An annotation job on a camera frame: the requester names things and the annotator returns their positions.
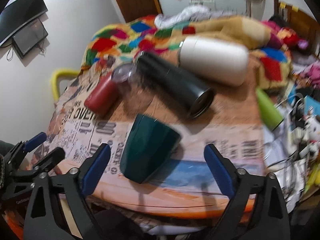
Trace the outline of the dark green mug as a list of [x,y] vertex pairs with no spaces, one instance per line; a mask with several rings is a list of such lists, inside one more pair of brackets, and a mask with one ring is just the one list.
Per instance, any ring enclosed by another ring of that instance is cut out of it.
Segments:
[[121,173],[135,183],[145,183],[168,161],[180,140],[181,135],[171,127],[138,114],[121,156]]

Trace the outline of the red metal bottle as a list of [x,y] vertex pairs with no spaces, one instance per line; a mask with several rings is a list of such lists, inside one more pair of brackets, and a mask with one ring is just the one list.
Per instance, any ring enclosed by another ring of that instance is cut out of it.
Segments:
[[107,115],[120,97],[118,85],[112,80],[112,74],[113,72],[108,72],[102,76],[84,101],[84,106],[101,118]]

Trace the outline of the newspaper print cloth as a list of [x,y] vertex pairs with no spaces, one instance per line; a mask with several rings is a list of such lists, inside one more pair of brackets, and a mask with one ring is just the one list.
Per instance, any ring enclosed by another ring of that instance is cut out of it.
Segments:
[[79,78],[58,147],[31,170],[20,170],[27,153],[42,145],[41,132],[19,142],[1,162],[1,208],[27,203],[25,239],[74,239],[63,216],[64,194],[82,239],[107,239],[86,202],[93,195],[114,205],[156,216],[209,218],[236,196],[238,177],[265,174],[263,125],[255,93],[259,63],[246,60],[230,87],[200,79],[168,59],[144,52],[137,69],[152,100],[133,91],[99,119],[84,108],[86,88],[102,79],[91,69]]

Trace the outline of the green bottle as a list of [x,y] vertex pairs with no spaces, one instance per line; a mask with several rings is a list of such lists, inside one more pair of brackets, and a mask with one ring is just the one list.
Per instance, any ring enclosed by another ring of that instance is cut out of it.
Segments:
[[284,120],[281,113],[276,109],[270,97],[259,87],[255,89],[259,106],[260,117],[265,126],[274,131]]

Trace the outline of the black thermos bottle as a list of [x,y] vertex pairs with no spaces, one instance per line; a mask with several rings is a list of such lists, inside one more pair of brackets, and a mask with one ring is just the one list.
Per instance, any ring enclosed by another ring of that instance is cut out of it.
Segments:
[[189,118],[201,116],[213,103],[215,92],[208,84],[160,56],[143,51],[136,65],[148,80],[176,100]]

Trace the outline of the white thermos bottle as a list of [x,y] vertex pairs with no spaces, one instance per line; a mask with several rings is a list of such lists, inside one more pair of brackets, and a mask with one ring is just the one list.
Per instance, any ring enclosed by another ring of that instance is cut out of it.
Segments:
[[208,80],[239,87],[246,78],[249,50],[242,44],[188,36],[180,43],[180,67]]

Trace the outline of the red plush toy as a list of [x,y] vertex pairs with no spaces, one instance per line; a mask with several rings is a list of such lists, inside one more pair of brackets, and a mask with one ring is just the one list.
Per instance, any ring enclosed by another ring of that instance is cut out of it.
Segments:
[[284,27],[277,33],[277,37],[290,49],[306,50],[309,42],[301,38],[293,29]]

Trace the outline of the grey white crumpled cloth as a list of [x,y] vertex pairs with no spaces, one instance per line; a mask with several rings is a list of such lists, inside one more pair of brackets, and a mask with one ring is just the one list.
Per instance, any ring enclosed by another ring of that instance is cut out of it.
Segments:
[[159,14],[155,17],[154,25],[157,29],[171,28],[179,23],[197,22],[210,20],[214,18],[221,18],[233,16],[235,12],[227,10],[212,10],[207,6],[196,4],[184,8],[181,12],[174,16],[165,16]]

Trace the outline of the wooden bed headboard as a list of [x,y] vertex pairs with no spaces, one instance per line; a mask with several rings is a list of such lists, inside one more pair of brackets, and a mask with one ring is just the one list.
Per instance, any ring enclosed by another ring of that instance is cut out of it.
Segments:
[[319,23],[310,15],[280,0],[273,0],[274,14],[280,16],[289,28],[308,41],[308,53],[319,57]]

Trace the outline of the small white cabinet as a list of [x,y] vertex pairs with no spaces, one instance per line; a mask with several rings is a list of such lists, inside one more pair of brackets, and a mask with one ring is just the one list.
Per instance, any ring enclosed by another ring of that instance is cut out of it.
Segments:
[[217,10],[215,0],[189,0],[189,5],[203,5],[211,11]]

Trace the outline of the yellow tube frame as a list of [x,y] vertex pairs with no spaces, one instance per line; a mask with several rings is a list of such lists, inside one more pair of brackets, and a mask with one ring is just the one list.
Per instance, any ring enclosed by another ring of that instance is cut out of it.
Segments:
[[55,102],[60,98],[60,80],[67,78],[75,78],[79,75],[78,70],[59,68],[55,70],[50,78],[50,87],[52,91],[52,96]]

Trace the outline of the small black wall monitor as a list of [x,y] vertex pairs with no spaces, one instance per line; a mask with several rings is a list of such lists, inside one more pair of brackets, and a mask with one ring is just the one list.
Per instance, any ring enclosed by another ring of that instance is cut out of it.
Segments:
[[37,18],[13,35],[12,45],[17,55],[22,59],[47,36],[48,32],[40,19]]

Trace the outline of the wall mounted black television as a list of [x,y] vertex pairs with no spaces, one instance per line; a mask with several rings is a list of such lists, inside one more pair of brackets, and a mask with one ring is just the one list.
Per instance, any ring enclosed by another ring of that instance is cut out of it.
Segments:
[[48,11],[44,0],[15,0],[4,8],[0,18],[1,46],[19,29]]

